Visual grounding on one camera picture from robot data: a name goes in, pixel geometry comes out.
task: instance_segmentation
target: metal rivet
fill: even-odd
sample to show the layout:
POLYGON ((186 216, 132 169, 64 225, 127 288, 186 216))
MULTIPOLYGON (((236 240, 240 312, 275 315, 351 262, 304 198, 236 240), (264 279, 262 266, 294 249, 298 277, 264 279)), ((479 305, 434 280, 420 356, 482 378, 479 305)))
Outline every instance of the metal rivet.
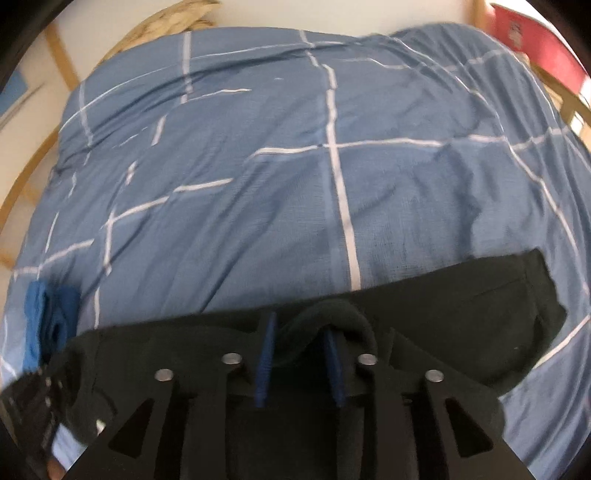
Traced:
POLYGON ((242 363, 242 355, 239 353, 226 353, 222 357, 222 362, 226 365, 239 365, 242 363))
POLYGON ((357 357, 357 361, 361 365, 375 365, 376 363, 378 363, 378 359, 375 357, 375 355, 372 355, 371 353, 362 353, 357 357))
POLYGON ((170 382, 174 378, 174 372, 168 368, 161 368, 154 374, 159 382, 170 382))
POLYGON ((433 383, 439 383, 443 381, 443 373, 439 370, 429 370, 425 373, 425 378, 433 383))

